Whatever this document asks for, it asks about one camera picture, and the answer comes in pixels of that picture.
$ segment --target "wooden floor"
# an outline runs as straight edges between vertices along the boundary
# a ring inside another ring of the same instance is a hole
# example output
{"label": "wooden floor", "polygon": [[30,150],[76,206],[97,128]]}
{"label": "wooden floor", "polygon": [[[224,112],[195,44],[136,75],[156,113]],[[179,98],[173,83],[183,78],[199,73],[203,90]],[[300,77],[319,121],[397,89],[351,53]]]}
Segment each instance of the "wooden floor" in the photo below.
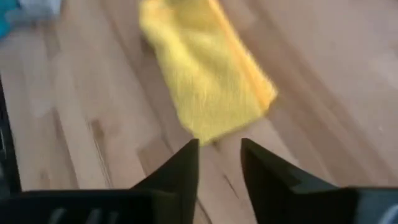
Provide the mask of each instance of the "wooden floor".
{"label": "wooden floor", "polygon": [[[243,137],[340,186],[398,185],[398,2],[221,3],[280,95],[265,118],[201,149],[195,223],[256,222]],[[24,190],[127,188],[191,138],[137,10],[66,0],[58,21],[1,42]]]}

